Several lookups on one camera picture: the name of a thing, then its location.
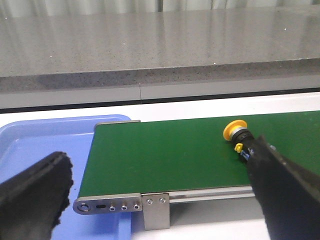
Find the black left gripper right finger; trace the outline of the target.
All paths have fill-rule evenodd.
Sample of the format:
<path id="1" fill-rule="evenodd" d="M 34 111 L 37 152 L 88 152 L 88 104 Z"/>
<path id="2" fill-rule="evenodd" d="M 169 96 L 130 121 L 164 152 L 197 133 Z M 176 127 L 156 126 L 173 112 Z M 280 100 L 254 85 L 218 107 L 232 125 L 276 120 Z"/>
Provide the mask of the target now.
<path id="1" fill-rule="evenodd" d="M 272 240 L 320 238 L 320 177 L 272 149 L 260 136 L 249 145 L 248 177 Z"/>

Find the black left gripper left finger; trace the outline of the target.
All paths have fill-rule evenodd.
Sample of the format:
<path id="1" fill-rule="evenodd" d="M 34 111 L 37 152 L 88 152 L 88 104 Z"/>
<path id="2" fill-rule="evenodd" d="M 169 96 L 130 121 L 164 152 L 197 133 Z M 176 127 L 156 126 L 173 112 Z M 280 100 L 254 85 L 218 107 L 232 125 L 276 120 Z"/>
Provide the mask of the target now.
<path id="1" fill-rule="evenodd" d="M 71 159 L 56 151 L 0 185 L 0 238 L 50 240 L 70 205 Z"/>

